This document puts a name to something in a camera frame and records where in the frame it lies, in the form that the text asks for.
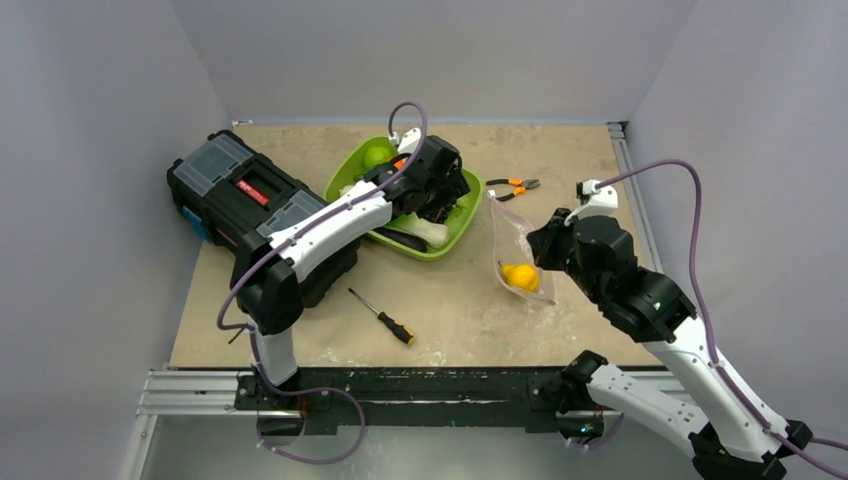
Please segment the clear zip top bag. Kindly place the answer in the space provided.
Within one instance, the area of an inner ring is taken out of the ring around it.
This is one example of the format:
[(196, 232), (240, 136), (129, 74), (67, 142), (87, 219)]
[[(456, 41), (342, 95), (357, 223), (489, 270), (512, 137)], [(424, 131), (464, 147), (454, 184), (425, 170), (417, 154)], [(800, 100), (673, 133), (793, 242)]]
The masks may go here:
[[(488, 189), (485, 200), (488, 212), (488, 225), (491, 228), (492, 254), (491, 261), (496, 280), (510, 293), (524, 301), (555, 305), (555, 290), (549, 273), (535, 265), (534, 255), (526, 239), (533, 226), (523, 217), (508, 208), (504, 202), (495, 199), (496, 193)], [(529, 264), (536, 268), (540, 275), (540, 286), (537, 292), (528, 293), (506, 285), (501, 276), (500, 266), (503, 264)]]

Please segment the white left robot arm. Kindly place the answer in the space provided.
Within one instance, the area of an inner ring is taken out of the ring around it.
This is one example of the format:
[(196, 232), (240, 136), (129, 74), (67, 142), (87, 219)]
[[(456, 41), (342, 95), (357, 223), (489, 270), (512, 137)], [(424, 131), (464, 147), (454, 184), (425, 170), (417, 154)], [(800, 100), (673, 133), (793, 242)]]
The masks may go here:
[(366, 233), (408, 214), (445, 211), (469, 191), (459, 150), (436, 135), (403, 140), (395, 157), (364, 173), (337, 200), (260, 240), (240, 254), (227, 300), (247, 315), (245, 328), (259, 395), (272, 408), (297, 399), (293, 326), (305, 303), (301, 283), (318, 266)]

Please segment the black grape bunch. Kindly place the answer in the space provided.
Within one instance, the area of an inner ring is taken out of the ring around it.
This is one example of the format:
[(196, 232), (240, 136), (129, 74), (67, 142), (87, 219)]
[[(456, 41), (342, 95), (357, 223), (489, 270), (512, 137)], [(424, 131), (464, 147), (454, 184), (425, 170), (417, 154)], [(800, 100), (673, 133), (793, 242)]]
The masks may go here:
[(444, 224), (450, 218), (454, 218), (462, 213), (464, 207), (464, 203), (458, 199), (456, 202), (444, 205), (439, 207), (438, 209), (433, 208), (426, 215), (423, 216), (423, 219), (435, 223), (435, 224)]

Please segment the yellow pear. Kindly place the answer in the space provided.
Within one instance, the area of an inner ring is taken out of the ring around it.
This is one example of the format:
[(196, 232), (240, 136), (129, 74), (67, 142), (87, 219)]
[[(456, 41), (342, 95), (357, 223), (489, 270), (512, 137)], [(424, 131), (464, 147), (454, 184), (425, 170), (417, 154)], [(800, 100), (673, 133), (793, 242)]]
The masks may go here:
[(541, 280), (536, 268), (529, 264), (503, 264), (501, 276), (507, 286), (528, 293), (538, 291)]

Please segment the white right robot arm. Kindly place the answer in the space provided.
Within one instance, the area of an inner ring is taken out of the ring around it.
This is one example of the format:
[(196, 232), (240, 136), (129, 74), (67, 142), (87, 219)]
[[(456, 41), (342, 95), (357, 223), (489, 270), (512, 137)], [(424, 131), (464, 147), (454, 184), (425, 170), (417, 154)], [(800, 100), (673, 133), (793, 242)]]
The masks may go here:
[(694, 304), (671, 278), (639, 265), (633, 238), (616, 219), (567, 222), (569, 213), (560, 208), (528, 233), (535, 265), (565, 272), (691, 399), (676, 399), (585, 350), (560, 373), (560, 412), (590, 402), (618, 410), (682, 450), (704, 479), (784, 478), (783, 459), (811, 442), (810, 428), (768, 407), (724, 356), (711, 358)]

